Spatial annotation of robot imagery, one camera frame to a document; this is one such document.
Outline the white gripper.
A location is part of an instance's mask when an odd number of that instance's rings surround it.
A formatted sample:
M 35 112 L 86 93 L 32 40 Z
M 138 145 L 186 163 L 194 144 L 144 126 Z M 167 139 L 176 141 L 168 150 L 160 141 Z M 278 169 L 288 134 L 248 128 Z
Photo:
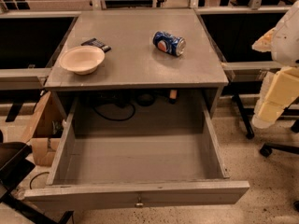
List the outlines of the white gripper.
M 299 62 L 299 1 L 251 46 L 253 50 L 268 52 L 272 59 L 285 66 Z M 284 67 L 278 72 L 268 72 L 263 79 L 260 97 L 254 108 L 252 124 L 259 129 L 273 125 L 284 109 L 299 97 L 299 68 Z

